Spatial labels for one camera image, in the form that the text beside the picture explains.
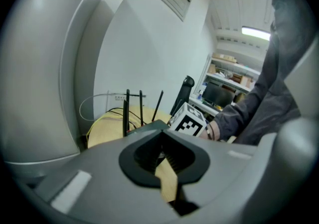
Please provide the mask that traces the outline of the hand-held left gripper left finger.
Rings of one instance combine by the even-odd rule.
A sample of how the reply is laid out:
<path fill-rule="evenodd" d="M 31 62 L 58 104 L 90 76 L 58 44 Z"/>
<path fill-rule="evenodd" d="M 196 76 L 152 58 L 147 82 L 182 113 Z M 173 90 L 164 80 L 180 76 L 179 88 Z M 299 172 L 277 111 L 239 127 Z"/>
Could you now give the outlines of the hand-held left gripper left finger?
<path fill-rule="evenodd" d="M 135 151 L 135 161 L 146 171 L 155 171 L 163 161 L 162 144 L 150 140 Z"/>

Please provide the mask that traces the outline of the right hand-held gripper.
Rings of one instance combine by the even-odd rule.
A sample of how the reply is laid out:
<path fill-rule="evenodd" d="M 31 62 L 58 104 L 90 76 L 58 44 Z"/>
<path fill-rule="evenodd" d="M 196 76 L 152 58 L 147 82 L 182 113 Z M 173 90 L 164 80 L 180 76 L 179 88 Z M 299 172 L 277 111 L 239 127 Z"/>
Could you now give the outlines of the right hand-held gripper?
<path fill-rule="evenodd" d="M 170 130 L 198 137 L 206 128 L 205 118 L 199 110 L 184 103 L 175 113 Z"/>

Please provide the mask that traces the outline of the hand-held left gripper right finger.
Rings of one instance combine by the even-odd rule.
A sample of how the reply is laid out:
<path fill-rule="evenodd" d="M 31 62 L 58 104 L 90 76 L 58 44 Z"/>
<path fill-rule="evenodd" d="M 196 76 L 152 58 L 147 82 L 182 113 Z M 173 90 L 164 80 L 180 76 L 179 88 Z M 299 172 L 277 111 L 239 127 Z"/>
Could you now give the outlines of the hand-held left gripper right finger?
<path fill-rule="evenodd" d="M 164 142 L 162 151 L 176 174 L 179 174 L 194 162 L 194 153 L 179 142 Z"/>

